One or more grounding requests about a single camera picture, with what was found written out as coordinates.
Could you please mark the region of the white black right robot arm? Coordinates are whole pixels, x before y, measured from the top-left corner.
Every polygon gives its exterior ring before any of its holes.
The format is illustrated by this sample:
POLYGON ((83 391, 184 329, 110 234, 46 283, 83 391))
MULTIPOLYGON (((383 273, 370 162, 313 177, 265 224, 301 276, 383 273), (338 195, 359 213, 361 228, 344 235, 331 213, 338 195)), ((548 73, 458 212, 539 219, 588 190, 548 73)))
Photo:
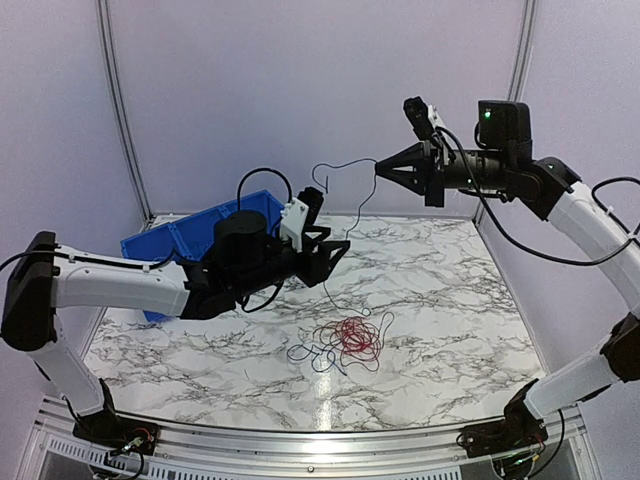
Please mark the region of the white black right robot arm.
POLYGON ((496 228, 511 245, 538 259, 598 268, 624 300, 628 313, 601 343, 555 373, 522 387, 497 421, 464 427, 459 445, 470 458, 521 449, 548 437, 546 416, 589 401, 617 383, 639 379, 639 231, 628 229, 596 197, 595 189, 556 157, 534 159, 530 110, 522 102, 481 100, 474 135, 464 148, 432 105, 405 100, 404 114, 418 141, 375 166, 378 177, 441 208, 457 190, 486 205, 491 198, 520 201, 573 242, 580 260, 542 253, 496 228))

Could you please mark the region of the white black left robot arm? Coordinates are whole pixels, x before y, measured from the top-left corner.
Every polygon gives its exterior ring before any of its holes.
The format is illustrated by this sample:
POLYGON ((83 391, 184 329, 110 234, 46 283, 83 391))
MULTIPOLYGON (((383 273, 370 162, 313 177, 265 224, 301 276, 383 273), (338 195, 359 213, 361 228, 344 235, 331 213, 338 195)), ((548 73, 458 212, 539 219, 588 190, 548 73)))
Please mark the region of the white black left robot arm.
POLYGON ((245 308, 250 296, 296 277, 308 287, 324 282, 349 250, 331 239, 306 205, 289 204, 277 232, 265 217, 238 210, 214 226, 214 242, 199 260, 171 253, 153 262, 93 257, 42 231, 14 255, 6 286, 1 337, 26 353, 65 396, 75 437, 112 454, 149 455, 157 427, 116 413, 104 380, 68 345, 58 310, 76 306, 144 310, 187 320, 209 320, 245 308))

